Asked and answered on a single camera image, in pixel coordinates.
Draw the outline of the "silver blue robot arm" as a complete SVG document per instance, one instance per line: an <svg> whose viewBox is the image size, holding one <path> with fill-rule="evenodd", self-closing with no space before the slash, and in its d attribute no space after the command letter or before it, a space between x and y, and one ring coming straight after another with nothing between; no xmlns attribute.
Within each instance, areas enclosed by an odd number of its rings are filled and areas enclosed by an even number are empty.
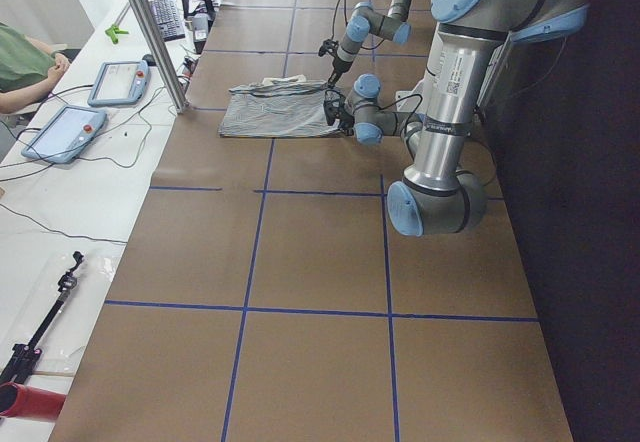
<svg viewBox="0 0 640 442"><path fill-rule="evenodd" d="M492 54L507 42L567 37L585 23L589 0L431 0L436 22L428 66L407 112L382 109L379 79L358 77L338 106L341 122L365 145L402 138L413 161L390 185L387 210L406 236L458 233L486 210L479 179L459 166Z"/></svg>
<svg viewBox="0 0 640 442"><path fill-rule="evenodd" d="M390 40L396 44L405 44L411 33L407 22L412 0L391 0L386 14L377 12L370 3L358 3L346 22L345 32L340 40L335 40L335 19L340 0L337 1L332 20L331 37L324 40L318 50L320 57L332 57L332 73L326 87L333 89L341 76L347 73L369 35L382 41Z"/></svg>

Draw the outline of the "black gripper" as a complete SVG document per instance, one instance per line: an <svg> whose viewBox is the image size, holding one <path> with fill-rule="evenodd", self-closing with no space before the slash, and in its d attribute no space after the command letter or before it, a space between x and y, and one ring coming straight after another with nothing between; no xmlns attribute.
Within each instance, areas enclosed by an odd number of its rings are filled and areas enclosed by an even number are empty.
<svg viewBox="0 0 640 442"><path fill-rule="evenodd" d="M346 73L351 68L351 62L345 61L340 57L335 57L332 63L333 72L327 79L327 87L334 88L337 82L340 80L342 73Z"/></svg>
<svg viewBox="0 0 640 442"><path fill-rule="evenodd" d="M344 110L340 110L336 116L338 120L338 129L341 133L345 135L353 135L354 134L354 117Z"/></svg>

